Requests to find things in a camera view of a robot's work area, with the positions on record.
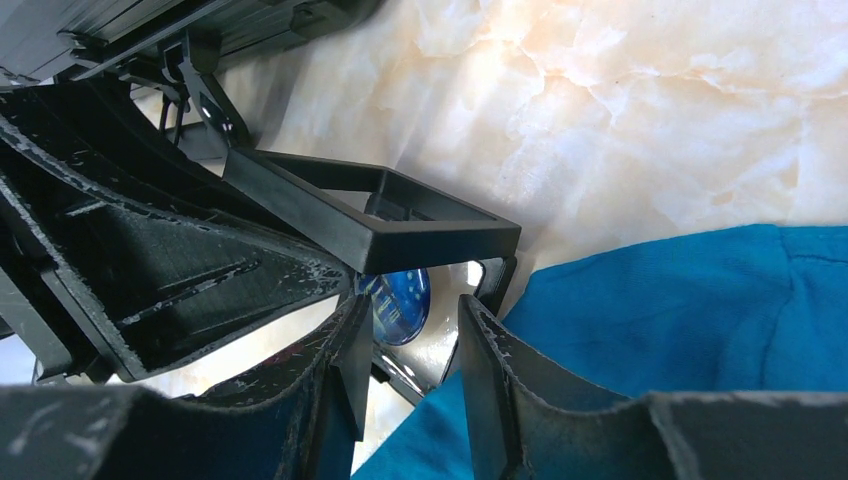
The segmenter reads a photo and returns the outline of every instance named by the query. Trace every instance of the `teal fabric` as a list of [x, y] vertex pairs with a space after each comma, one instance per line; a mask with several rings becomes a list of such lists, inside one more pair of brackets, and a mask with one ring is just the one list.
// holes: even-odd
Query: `teal fabric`
[[[617, 392], [848, 390], [848, 227], [752, 225], [536, 272], [505, 325]], [[454, 375], [354, 475], [471, 479]]]

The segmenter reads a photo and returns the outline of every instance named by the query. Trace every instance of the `cloth fold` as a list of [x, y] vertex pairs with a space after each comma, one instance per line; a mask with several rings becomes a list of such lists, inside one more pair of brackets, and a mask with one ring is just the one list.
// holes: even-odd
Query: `cloth fold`
[[[750, 225], [532, 275], [504, 320], [564, 368], [632, 397], [848, 390], [848, 227]], [[471, 479], [462, 381], [432, 392], [355, 480]]]

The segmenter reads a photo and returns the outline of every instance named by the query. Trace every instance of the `marble surface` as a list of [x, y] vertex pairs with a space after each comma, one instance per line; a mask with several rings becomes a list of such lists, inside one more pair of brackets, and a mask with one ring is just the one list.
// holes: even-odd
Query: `marble surface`
[[848, 222], [844, 1], [388, 1], [221, 80], [260, 148], [522, 225], [505, 310], [533, 270], [624, 245]]

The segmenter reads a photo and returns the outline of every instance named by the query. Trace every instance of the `blue oval object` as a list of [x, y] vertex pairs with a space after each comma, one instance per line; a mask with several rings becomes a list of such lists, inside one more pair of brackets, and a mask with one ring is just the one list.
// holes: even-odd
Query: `blue oval object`
[[371, 295], [374, 338], [389, 345], [411, 342], [430, 314], [430, 276], [423, 268], [358, 275], [355, 291]]

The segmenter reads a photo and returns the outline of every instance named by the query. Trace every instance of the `blue object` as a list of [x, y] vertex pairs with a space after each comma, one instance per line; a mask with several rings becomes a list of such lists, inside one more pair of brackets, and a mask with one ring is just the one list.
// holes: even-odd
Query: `blue object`
[[[720, 230], [536, 272], [504, 321], [565, 368], [649, 390], [848, 390], [848, 227]], [[459, 375], [354, 475], [471, 479]]]
[[359, 275], [356, 293], [371, 295], [374, 338], [389, 345], [411, 342], [430, 314], [430, 276], [425, 269]]

